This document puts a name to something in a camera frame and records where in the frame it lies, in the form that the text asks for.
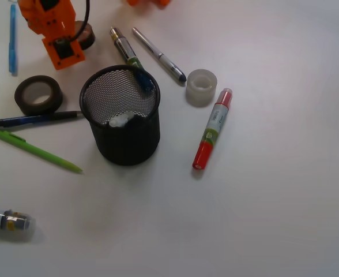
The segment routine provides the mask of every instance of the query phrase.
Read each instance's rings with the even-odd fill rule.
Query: white pen
[[[153,45],[137,28],[133,28],[134,35],[146,46],[146,48],[166,67],[172,75],[182,83],[186,82],[186,76],[183,72],[168,59],[157,47]]]

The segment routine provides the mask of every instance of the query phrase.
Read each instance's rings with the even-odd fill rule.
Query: black mesh pen holder
[[[84,85],[80,107],[90,122],[100,153],[109,161],[133,166],[151,157],[160,139],[156,80],[143,69],[117,65],[95,73]],[[109,122],[124,113],[134,117],[123,127]]]

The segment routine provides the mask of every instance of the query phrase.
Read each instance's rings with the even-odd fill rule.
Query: orange object
[[[70,0],[18,0],[21,14],[43,43],[56,70],[85,60],[75,35],[76,13]]]
[[[131,5],[131,6],[134,6],[136,5],[137,3],[139,3],[140,0],[127,0],[128,3]],[[167,6],[171,0],[157,0],[161,5],[163,6]]]

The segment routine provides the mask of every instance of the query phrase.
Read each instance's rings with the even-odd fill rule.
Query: blue pen
[[[17,57],[16,57],[16,4],[10,6],[10,31],[9,31],[9,50],[8,65],[9,72],[12,75],[17,74]]]
[[[33,117],[13,117],[0,119],[0,127],[9,128],[14,126],[20,126],[29,123],[42,123],[48,121],[56,121],[70,118],[82,118],[82,112],[80,111],[62,111],[60,113],[36,115]]]

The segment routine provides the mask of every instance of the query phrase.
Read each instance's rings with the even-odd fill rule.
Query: pen tip
[[[185,83],[186,81],[187,81],[187,79],[186,79],[186,76],[184,75],[184,74],[182,74],[181,76],[180,76],[180,82],[183,82],[183,83]]]

